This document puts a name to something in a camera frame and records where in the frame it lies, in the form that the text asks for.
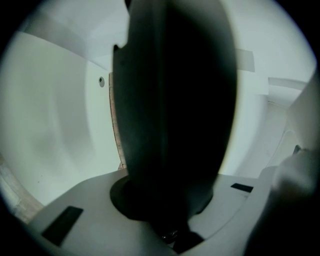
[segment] black rectangular patch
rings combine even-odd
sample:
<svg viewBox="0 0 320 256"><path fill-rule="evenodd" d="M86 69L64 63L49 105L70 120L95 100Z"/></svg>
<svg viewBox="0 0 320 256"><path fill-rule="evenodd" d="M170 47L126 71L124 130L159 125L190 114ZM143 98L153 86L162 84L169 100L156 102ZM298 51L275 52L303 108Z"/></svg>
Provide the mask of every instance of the black rectangular patch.
<svg viewBox="0 0 320 256"><path fill-rule="evenodd" d="M84 210L68 206L42 233L51 243L59 246Z"/></svg>
<svg viewBox="0 0 320 256"><path fill-rule="evenodd" d="M239 183L234 183L231 186L231 188L234 188L236 190L242 190L242 191L249 192L249 193L251 193L251 191L254 189L253 186L242 185L242 184L239 184Z"/></svg>

